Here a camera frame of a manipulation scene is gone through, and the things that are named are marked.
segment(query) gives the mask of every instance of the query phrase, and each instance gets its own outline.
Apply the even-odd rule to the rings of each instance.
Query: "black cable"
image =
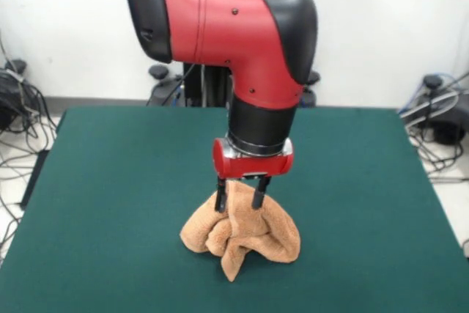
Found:
[[[16,202],[16,203],[7,203],[6,206],[10,206],[10,205],[20,205],[20,203]]]
[[[49,128],[49,131],[51,132],[52,136],[52,141],[56,140],[56,129],[53,128],[52,124],[50,121],[48,121],[47,127]]]
[[[424,141],[419,139],[420,136],[413,135],[412,133],[409,133],[409,136],[417,143],[417,145],[414,147],[417,149],[418,156],[420,157],[420,159],[432,164],[433,170],[427,173],[430,178],[432,178],[432,175],[434,173],[442,172],[451,168],[462,157],[464,153],[464,148],[459,142],[458,138],[459,132],[454,143],[454,155],[448,158],[441,158],[434,154],[430,149],[428,149],[424,145]]]
[[[5,235],[3,237],[3,239],[1,240],[0,242],[0,265],[3,263],[4,261],[4,258],[1,256],[1,250],[3,249],[3,247],[5,246],[5,244],[11,239],[13,238],[13,236],[15,236],[16,232],[18,231],[18,227],[20,225],[20,220],[23,219],[23,217],[21,218],[18,218],[18,221],[14,221],[14,220],[11,220],[11,222],[8,223],[7,225],[7,231],[5,232]],[[16,229],[10,234],[8,235],[8,233],[10,232],[10,227],[13,225],[13,223],[16,222]]]
[[[57,129],[57,125],[51,118],[49,108],[47,106],[47,103],[45,102],[45,98],[44,98],[44,95],[42,94],[42,92],[35,85],[30,84],[27,81],[24,81],[23,84],[25,86],[27,86],[28,88],[30,88],[31,90],[35,91],[34,94],[37,96],[37,102],[38,102],[38,106],[39,106],[39,113],[43,109],[44,113],[45,113],[45,117],[47,118],[47,121],[54,127],[54,129]]]
[[[21,135],[22,133],[26,133],[26,131],[29,129],[29,127],[25,128],[23,126],[23,130],[13,130],[10,126],[8,128],[5,129],[5,132],[8,132],[8,133],[13,133],[15,135]]]
[[[16,161],[18,159],[23,159],[23,158],[28,158],[30,157],[31,155],[36,155],[36,153],[27,153],[27,154],[24,154],[24,155],[17,155],[15,157],[11,157],[11,158],[8,158],[8,159],[4,159],[1,163],[0,163],[0,167],[2,167],[3,165],[5,164],[8,164],[10,161]]]
[[[18,110],[18,108],[15,107],[11,102],[9,102],[5,97],[0,97],[0,103],[3,103],[8,106],[8,109],[14,111],[19,116],[27,115],[24,111]]]
[[[44,148],[42,148],[40,150],[40,152],[44,151],[44,150],[47,150],[47,148],[49,147],[49,135],[47,134],[47,132],[45,131],[45,128],[44,128],[44,124],[42,122],[39,123],[41,129],[43,130],[43,133],[44,133],[44,137],[45,137],[45,145],[44,145]]]
[[[8,146],[8,147],[10,147],[10,148],[13,148],[14,150],[20,150],[21,152],[26,152],[26,153],[31,152],[31,150],[26,150],[26,149],[24,149],[24,148],[15,146],[14,144],[10,144],[10,143],[7,143],[7,142],[2,141],[2,140],[0,140],[0,143],[1,143],[1,144],[4,144],[5,146]]]
[[[18,174],[17,176],[12,176],[12,177],[0,177],[0,181],[12,181],[12,180],[17,180],[21,179],[22,177],[26,177],[31,175],[32,172],[29,172],[27,174]]]
[[[184,83],[184,81],[186,80],[186,78],[189,76],[189,74],[192,72],[192,70],[195,68],[195,64],[192,64],[191,67],[189,67],[189,69],[185,72],[184,76],[181,78],[181,81],[176,85],[175,88],[173,88],[173,90],[171,91],[171,93],[169,93],[169,95],[166,97],[166,99],[163,101],[163,103],[161,104],[161,106],[165,106],[166,103],[168,103],[168,100],[171,99],[172,95],[182,86],[182,84]],[[148,98],[148,101],[147,101],[147,104],[145,104],[145,106],[149,106],[149,104],[151,103],[152,101],[152,98],[153,98],[153,95],[155,94],[155,90],[158,88],[158,86],[155,86],[152,90],[152,94],[150,95],[150,97]]]
[[[29,147],[30,150],[33,151],[33,154],[37,154],[39,151],[33,148],[33,146],[29,143],[29,134],[26,134],[26,145]]]
[[[15,214],[12,213],[12,211],[8,208],[7,204],[4,202],[2,196],[1,196],[1,193],[0,193],[0,203],[1,205],[5,208],[5,210],[7,211],[7,213],[12,217],[12,219],[14,221],[16,221],[16,223],[18,224],[18,218],[16,218]]]
[[[34,124],[31,124],[31,127],[26,131],[26,134],[31,136],[33,139],[38,139],[39,138],[39,135],[37,134],[37,131],[34,128]]]
[[[2,168],[4,168],[4,169],[11,169],[10,166],[0,166],[0,169],[2,169]],[[33,166],[18,166],[18,165],[15,165],[14,168],[15,168],[15,169],[34,169]]]

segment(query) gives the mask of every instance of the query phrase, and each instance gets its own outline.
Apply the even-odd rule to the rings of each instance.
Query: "green table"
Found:
[[[74,108],[0,270],[0,310],[469,312],[469,265],[392,111],[299,111],[269,194],[302,237],[292,265],[249,254],[233,284],[178,235],[215,189],[226,112]]]

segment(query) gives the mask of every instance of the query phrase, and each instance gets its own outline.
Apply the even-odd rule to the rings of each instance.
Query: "towel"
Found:
[[[254,188],[238,181],[226,183],[226,194],[224,213],[215,212],[215,192],[189,218],[180,234],[187,248],[221,257],[221,267],[231,282],[250,251],[273,262],[290,263],[298,258],[300,233],[276,201],[266,195],[262,208],[252,209]]]

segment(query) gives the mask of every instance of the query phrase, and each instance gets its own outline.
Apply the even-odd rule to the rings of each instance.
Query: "floor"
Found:
[[[46,133],[48,146],[51,147],[53,143],[51,132],[46,129]],[[0,141],[29,150],[24,135],[18,136],[11,133],[3,133],[0,136]],[[42,133],[42,136],[38,140],[32,139],[30,142],[31,147],[40,150],[45,146],[46,137],[44,133]],[[458,160],[454,167],[442,173],[442,176],[469,177],[469,138],[463,141],[463,145],[468,152]],[[432,144],[429,148],[441,156],[451,156],[453,153],[452,148],[442,147],[436,144]],[[0,144],[0,158],[2,161],[25,154],[26,153],[23,151],[8,147],[5,144]],[[31,155],[10,161],[8,163],[9,167],[6,167],[6,165],[0,167],[0,194],[16,218],[21,218],[23,215],[23,212],[16,204],[23,198],[35,159],[36,157]],[[469,257],[469,243],[467,242],[469,240],[469,182],[434,185],[434,188],[448,216],[457,241],[464,247],[463,250],[465,251],[466,257]],[[0,205],[0,242],[3,239],[5,229],[11,221],[12,218],[7,213],[5,207]],[[16,224],[12,223],[9,234],[11,234],[15,228]],[[10,242],[11,240],[2,249],[0,257],[5,257]]]

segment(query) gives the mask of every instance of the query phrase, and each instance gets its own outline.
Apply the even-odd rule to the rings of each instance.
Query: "cable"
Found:
[[[15,146],[14,144],[10,144],[10,143],[7,143],[7,142],[2,141],[2,140],[0,140],[0,143],[1,143],[1,144],[4,144],[5,146],[8,146],[8,147],[10,147],[10,148],[13,148],[13,149],[15,149],[15,150],[20,150],[21,152],[26,152],[26,153],[31,152],[30,150],[27,150],[27,149],[24,149],[24,148],[21,148],[21,147],[17,147],[17,146]]]
[[[5,158],[3,156],[3,154],[0,152],[0,158],[4,161]],[[24,177],[23,174],[21,174],[17,169],[15,169],[14,167],[8,165],[8,163],[5,163],[6,166],[8,166],[10,168],[10,170],[12,170],[13,172],[15,172],[19,177],[22,177],[23,178],[23,181],[25,182],[25,184],[28,184],[28,180]],[[15,180],[17,179],[17,177],[14,177],[14,178],[7,178],[7,179],[3,179],[3,180]]]
[[[461,92],[453,91],[453,92],[445,93],[444,95],[439,95],[438,97],[433,99],[432,104],[439,103],[442,100],[453,98],[453,97],[456,97],[458,95],[466,95],[466,94],[469,94],[469,91],[467,91],[467,90],[466,91],[461,91]],[[416,113],[417,111],[425,109],[429,105],[430,105],[430,102],[422,103],[422,104],[416,106],[415,108],[412,108],[412,109],[406,111],[405,113],[400,114],[400,117],[401,118],[409,117],[410,115]]]
[[[30,152],[30,153],[27,153],[25,155],[18,155],[16,157],[11,157],[11,158],[8,158],[8,159],[5,159],[4,161],[2,161],[0,163],[0,167],[2,167],[3,165],[5,165],[6,163],[9,163],[10,161],[16,161],[18,159],[23,159],[23,158],[28,158],[30,157],[31,155],[36,155],[36,153],[34,152]]]
[[[15,66],[15,63],[12,60],[10,60],[10,58],[7,55],[7,51],[5,50],[5,47],[3,45],[3,40],[1,39],[1,30],[0,30],[0,50],[3,53],[3,56],[5,57],[5,60],[7,60],[7,62],[9,62],[12,65],[13,70],[15,72],[18,72],[18,69]]]
[[[171,91],[171,93],[168,94],[168,96],[166,97],[166,99],[163,101],[163,103],[161,104],[161,106],[165,106],[166,103],[168,103],[169,99],[171,99],[172,95],[182,86],[182,84],[184,84],[184,81],[186,80],[186,78],[189,76],[189,74],[191,73],[191,71],[195,68],[195,64],[192,64],[191,67],[189,67],[189,70],[187,70],[185,72],[185,75],[181,78],[181,81],[176,85],[175,88],[173,88],[173,90]],[[147,102],[147,105],[149,105],[149,102],[151,101],[152,97],[149,98],[148,102]]]
[[[176,105],[177,105],[177,101],[178,101],[178,99],[179,99],[179,97],[180,97],[180,95],[181,95],[181,91],[182,91],[182,90],[181,90],[181,86],[180,86],[179,89],[177,90],[176,96],[175,96],[174,99],[173,99],[173,102],[172,102],[172,104],[171,104],[172,106],[176,106]]]
[[[10,206],[10,205],[20,205],[19,203],[7,203],[6,206]]]
[[[428,127],[429,127],[429,124],[430,124],[430,118],[432,117],[432,105],[433,105],[433,102],[432,100],[435,98],[434,96],[434,93],[433,91],[430,92],[430,96],[429,96],[429,99],[428,99],[428,107],[426,108],[426,113],[425,113],[425,125],[422,129],[420,129],[420,137],[422,138],[422,141],[423,142],[431,142],[431,141],[427,141],[426,140],[426,132],[428,131]]]
[[[29,147],[30,150],[33,151],[33,154],[39,153],[39,151],[36,150],[35,148],[33,148],[33,146],[31,145],[31,143],[29,142],[29,136],[30,136],[30,134],[26,132],[26,145]]]
[[[5,261],[5,258],[1,256],[1,251],[2,251],[3,247],[5,246],[5,244],[8,243],[8,241],[11,240],[13,238],[13,236],[15,236],[16,232],[18,231],[18,226],[20,224],[21,219],[23,219],[23,218],[22,217],[18,218],[18,221],[11,220],[11,222],[9,222],[8,225],[7,225],[7,231],[5,232],[5,235],[4,235],[3,239],[0,242],[0,267],[3,264],[3,262]],[[8,235],[8,233],[10,232],[10,227],[15,222],[16,222],[16,229],[10,235]]]
[[[420,133],[414,134],[412,132],[412,129],[408,129],[408,134],[411,140],[414,142],[413,146],[416,148],[417,153],[419,158],[426,163],[432,164],[433,170],[429,171],[427,174],[429,175],[430,178],[434,178],[433,174],[435,173],[441,173],[444,170],[447,170],[451,168],[463,155],[464,153],[464,148],[459,141],[460,138],[460,131],[462,129],[462,126],[459,125],[457,127],[457,131],[455,131],[454,134],[454,154],[451,157],[448,158],[441,158],[433,151],[431,151],[428,147],[425,146],[424,144],[424,139],[421,138],[424,133],[422,133],[423,129],[426,130],[425,128],[420,129]]]
[[[18,173],[18,176],[13,176],[13,177],[0,177],[0,181],[12,181],[12,180],[17,180],[20,178],[23,178],[25,183],[28,183],[28,180],[25,179],[26,176],[30,176],[32,172],[29,172],[27,174],[20,174]]]
[[[443,89],[447,89],[449,87],[453,87],[455,84],[459,84],[461,81],[464,81],[466,78],[469,77],[469,72],[466,72],[462,76],[460,76],[458,79],[456,79],[454,82],[451,82],[450,84],[446,85],[443,87]]]
[[[9,166],[0,166],[0,169],[9,169],[10,167]],[[33,166],[19,166],[19,165],[15,165],[14,166],[15,169],[34,169]]]
[[[24,82],[24,84],[36,91],[36,95],[38,96],[37,101],[40,103],[40,106],[44,109],[45,117],[52,124],[52,126],[57,129],[57,125],[51,118],[51,114],[49,113],[49,109],[47,107],[47,103],[45,102],[45,98],[42,92],[36,86],[30,84],[29,82]]]
[[[449,78],[451,80],[451,85],[457,85],[457,87],[459,89],[462,89],[462,87],[459,85],[459,82],[458,80],[456,80],[454,78],[454,76],[448,74],[448,73],[433,73],[434,76],[440,76],[441,78],[442,77],[445,77],[445,78]]]
[[[1,88],[7,92],[3,94],[3,96],[0,96],[0,103],[2,103],[3,107],[6,107],[7,110],[10,110],[12,114],[20,117],[23,126],[20,130],[14,130],[12,125],[15,122],[12,122],[5,130],[17,134],[23,132],[30,133],[31,126],[37,120],[37,114],[40,114],[40,111],[36,111],[26,105],[26,99],[28,99],[28,103],[33,103],[35,99],[30,86],[25,81],[20,84],[17,79],[11,76],[0,75],[0,79],[5,81],[5,84],[2,84]],[[18,86],[18,90],[10,91],[9,85]]]
[[[3,200],[3,197],[1,196],[1,193],[0,193],[0,203],[5,208],[7,213],[12,217],[12,219],[16,221],[16,223],[18,223],[18,218],[16,218],[15,214],[13,214],[12,211],[8,208],[7,204]]]
[[[422,90],[422,88],[424,88],[424,84],[423,83],[420,83],[420,85],[417,87],[417,90],[413,93],[412,97],[409,99],[409,101],[404,105],[404,107],[402,107],[401,110],[399,110],[397,112],[397,114],[402,114],[404,112],[406,112],[406,110],[409,108],[410,104],[412,104],[412,102],[417,99],[417,94]]]
[[[430,106],[430,107],[431,107],[432,102],[433,102],[433,100],[431,100],[431,101],[427,104],[427,106]],[[447,107],[445,107],[445,108],[443,108],[443,109],[441,109],[441,110],[439,110],[439,111],[436,111],[436,112],[434,112],[434,113],[428,114],[428,115],[425,116],[425,117],[419,117],[418,119],[414,119],[414,120],[412,120],[411,122],[408,122],[408,123],[405,125],[405,127],[406,127],[406,128],[411,128],[412,126],[415,126],[415,125],[417,125],[417,124],[420,123],[420,122],[429,121],[429,119],[432,119],[432,118],[434,118],[434,117],[439,117],[440,115],[443,115],[443,114],[447,113],[448,111],[452,110],[452,109],[457,105],[458,102],[459,102],[459,95],[456,95],[456,96],[454,96],[453,103],[449,104]]]

